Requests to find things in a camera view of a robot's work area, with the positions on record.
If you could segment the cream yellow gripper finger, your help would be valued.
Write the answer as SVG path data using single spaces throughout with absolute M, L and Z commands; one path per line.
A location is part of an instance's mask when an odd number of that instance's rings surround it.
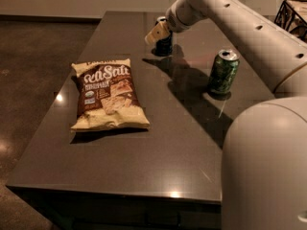
M 145 42 L 153 45 L 161 39 L 167 38 L 171 34 L 168 23 L 166 21 L 158 22 L 152 30 L 145 36 Z

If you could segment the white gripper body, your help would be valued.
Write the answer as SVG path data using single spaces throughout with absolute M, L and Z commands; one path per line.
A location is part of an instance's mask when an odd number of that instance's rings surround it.
M 196 11 L 188 0 L 177 0 L 167 11 L 166 19 L 169 29 L 174 33 L 188 30 L 206 16 Z

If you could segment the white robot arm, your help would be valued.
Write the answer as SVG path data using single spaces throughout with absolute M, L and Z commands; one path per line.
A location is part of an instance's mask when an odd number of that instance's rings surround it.
M 222 230 L 307 230 L 306 44 L 239 0 L 177 0 L 152 43 L 209 18 L 247 63 L 237 90 L 260 93 L 224 138 Z

